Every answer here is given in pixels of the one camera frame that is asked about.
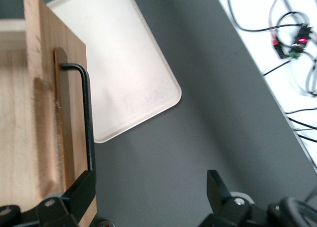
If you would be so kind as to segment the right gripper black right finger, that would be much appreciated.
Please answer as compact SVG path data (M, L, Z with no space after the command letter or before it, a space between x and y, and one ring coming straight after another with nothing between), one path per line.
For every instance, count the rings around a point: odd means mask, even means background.
M266 211L246 194L232 194L216 170L207 171L207 198L212 213L201 227L268 227Z

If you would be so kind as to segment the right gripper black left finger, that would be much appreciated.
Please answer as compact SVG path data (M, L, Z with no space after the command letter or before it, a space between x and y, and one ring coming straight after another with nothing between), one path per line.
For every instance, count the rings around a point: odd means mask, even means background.
M96 194L96 175L84 171L61 197L44 199L29 211L17 205L1 206L2 227L77 227Z

